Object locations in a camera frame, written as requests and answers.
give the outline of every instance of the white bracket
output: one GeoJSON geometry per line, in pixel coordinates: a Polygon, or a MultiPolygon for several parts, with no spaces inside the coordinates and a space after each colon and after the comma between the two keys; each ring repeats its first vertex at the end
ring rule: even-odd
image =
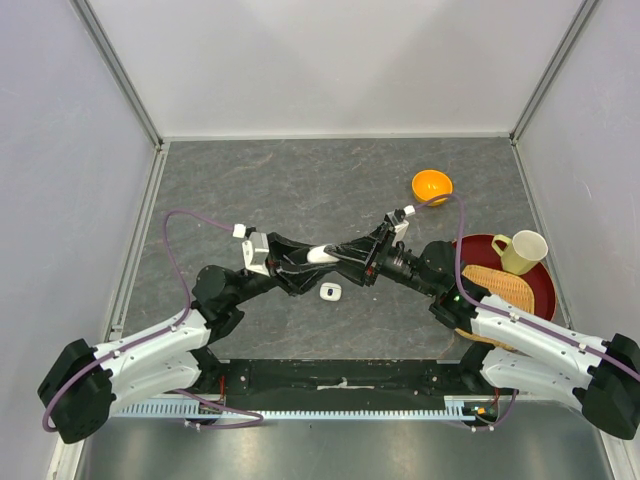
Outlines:
{"type": "Polygon", "coordinates": [[[269,270],[265,265],[269,255],[269,241],[265,233],[253,232],[249,239],[242,242],[242,256],[244,268],[250,272],[269,276],[269,270]]]}

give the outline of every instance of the metal frame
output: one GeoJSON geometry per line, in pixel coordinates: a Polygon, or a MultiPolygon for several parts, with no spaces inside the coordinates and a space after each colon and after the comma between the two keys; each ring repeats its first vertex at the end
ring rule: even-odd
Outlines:
{"type": "MultiPolygon", "coordinates": [[[[153,160],[153,164],[150,169],[149,177],[147,180],[147,186],[143,195],[142,203],[138,212],[136,225],[132,235],[131,243],[126,255],[126,259],[123,266],[123,273],[113,297],[112,303],[107,315],[107,322],[104,331],[104,338],[106,340],[114,340],[120,338],[122,333],[122,327],[126,317],[126,311],[129,304],[129,298],[131,290],[133,288],[133,282],[136,276],[138,265],[140,262],[140,256],[144,245],[144,238],[146,236],[147,229],[151,220],[151,213],[153,211],[153,205],[155,203],[156,195],[160,185],[162,172],[168,154],[168,143],[164,144],[165,139],[162,138],[159,131],[155,127],[153,120],[151,119],[148,111],[146,110],[140,96],[136,92],[133,83],[124,69],[120,59],[118,58],[113,45],[109,41],[109,38],[98,20],[95,11],[90,5],[90,0],[70,0],[74,9],[78,13],[81,21],[85,24],[85,27],[94,41],[98,51],[104,59],[107,67],[111,71],[118,87],[122,91],[122,94],[126,98],[127,102],[133,109],[136,117],[138,118],[141,126],[143,127],[147,137],[150,141],[156,145],[157,151],[153,160]]],[[[558,48],[556,49],[551,61],[545,69],[540,81],[536,85],[533,94],[529,98],[522,114],[516,122],[513,130],[509,134],[512,141],[513,152],[516,158],[516,163],[520,171],[522,182],[525,188],[529,204],[534,216],[536,227],[548,238],[547,228],[540,215],[540,212],[536,208],[535,196],[531,190],[526,167],[522,162],[522,158],[518,149],[518,142],[522,137],[524,131],[529,125],[533,115],[536,113],[538,106],[545,98],[551,84],[558,75],[562,65],[566,61],[571,49],[575,45],[580,33],[583,31],[589,18],[593,15],[596,7],[600,3],[600,0],[583,0],[578,11],[576,12],[569,28],[560,41],[558,48]]],[[[353,138],[353,135],[344,135],[344,137],[353,138]]],[[[451,136],[447,134],[386,134],[386,135],[360,135],[358,138],[372,138],[372,137],[411,137],[422,138],[431,136],[451,136]]],[[[504,133],[496,132],[490,134],[489,132],[483,132],[478,134],[459,134],[456,136],[506,136],[504,133]]],[[[238,138],[236,136],[219,137],[219,138],[190,138],[189,140],[223,140],[230,138],[238,138]]],[[[246,138],[246,139],[259,139],[263,137],[246,138]]],[[[325,135],[310,135],[310,136],[296,136],[291,138],[335,138],[335,136],[325,135]]],[[[556,259],[551,251],[549,257],[549,270],[553,281],[556,285],[560,286],[557,269],[555,268],[556,259]]],[[[564,315],[567,326],[571,326],[572,322],[569,316],[568,307],[562,291],[558,289],[558,301],[561,311],[564,315]]],[[[602,440],[607,457],[609,458],[611,469],[616,479],[630,479],[640,478],[640,466],[635,461],[635,455],[633,453],[633,446],[630,442],[623,442],[607,434],[602,434],[602,440]]],[[[54,454],[51,460],[50,468],[47,473],[47,480],[72,480],[75,477],[77,468],[80,463],[81,454],[83,451],[85,442],[79,442],[74,445],[65,445],[60,438],[56,443],[54,454]]]]}
{"type": "Polygon", "coordinates": [[[542,74],[542,78],[538,82],[538,85],[536,85],[531,98],[529,98],[524,111],[520,115],[520,118],[516,122],[516,125],[511,132],[511,140],[514,145],[516,145],[520,140],[520,137],[522,137],[522,134],[529,125],[531,118],[546,96],[549,87],[558,75],[558,72],[567,59],[567,56],[569,55],[569,52],[571,51],[573,45],[576,43],[580,32],[582,32],[584,26],[589,21],[589,18],[591,18],[591,15],[595,11],[595,8],[599,3],[600,0],[583,0],[582,4],[578,8],[578,11],[573,17],[569,28],[560,41],[560,45],[558,45],[558,48],[553,54],[553,57],[551,57],[549,65],[547,65],[547,68],[542,74]]]}
{"type": "Polygon", "coordinates": [[[125,257],[122,276],[109,306],[105,329],[102,338],[106,341],[118,340],[122,336],[124,321],[129,308],[131,290],[140,265],[144,239],[151,223],[153,206],[162,180],[162,172],[169,154],[171,144],[166,143],[156,151],[146,182],[146,188],[142,196],[142,202],[138,209],[133,235],[129,243],[129,249],[125,257]]]}
{"type": "Polygon", "coordinates": [[[111,74],[122,91],[122,94],[140,121],[140,125],[144,129],[147,137],[149,137],[149,140],[151,140],[151,143],[155,146],[161,146],[163,143],[162,136],[153,124],[153,120],[151,120],[151,117],[149,116],[147,109],[144,107],[138,92],[136,92],[131,79],[122,66],[122,62],[120,62],[113,45],[111,45],[109,37],[98,20],[93,7],[91,7],[88,0],[70,0],[70,2],[78,13],[80,20],[84,23],[89,36],[91,36],[91,39],[95,43],[100,55],[111,71],[111,74]]]}

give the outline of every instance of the small white object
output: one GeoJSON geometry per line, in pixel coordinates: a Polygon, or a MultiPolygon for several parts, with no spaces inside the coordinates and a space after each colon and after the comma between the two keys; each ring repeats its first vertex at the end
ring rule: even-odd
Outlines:
{"type": "Polygon", "coordinates": [[[236,223],[233,226],[233,236],[235,238],[244,238],[244,236],[247,234],[247,226],[243,225],[241,223],[236,223]]]}
{"type": "Polygon", "coordinates": [[[320,298],[328,302],[337,302],[342,296],[342,287],[337,283],[323,283],[320,285],[320,298]]]}
{"type": "Polygon", "coordinates": [[[324,247],[326,247],[326,245],[313,247],[311,250],[309,250],[309,253],[307,253],[307,262],[313,264],[338,262],[339,260],[336,257],[332,257],[324,251],[324,247]]]}

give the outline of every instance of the cable clip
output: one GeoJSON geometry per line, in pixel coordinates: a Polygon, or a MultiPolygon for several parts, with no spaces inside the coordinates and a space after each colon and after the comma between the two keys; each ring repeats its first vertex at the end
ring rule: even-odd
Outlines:
{"type": "Polygon", "coordinates": [[[407,205],[406,207],[404,207],[404,214],[407,217],[410,217],[411,215],[415,215],[416,213],[416,209],[413,205],[407,205]]]}

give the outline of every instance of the white cable tray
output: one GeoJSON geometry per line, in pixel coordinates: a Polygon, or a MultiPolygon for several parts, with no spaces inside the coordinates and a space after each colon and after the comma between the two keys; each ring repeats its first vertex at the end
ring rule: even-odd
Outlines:
{"type": "MultiPolygon", "coordinates": [[[[265,419],[272,420],[474,420],[464,415],[461,400],[444,400],[444,410],[357,410],[357,411],[258,411],[265,419]]],[[[207,412],[196,400],[190,398],[150,398],[130,405],[113,415],[125,418],[189,418],[207,419],[240,417],[232,413],[207,412]]]]}

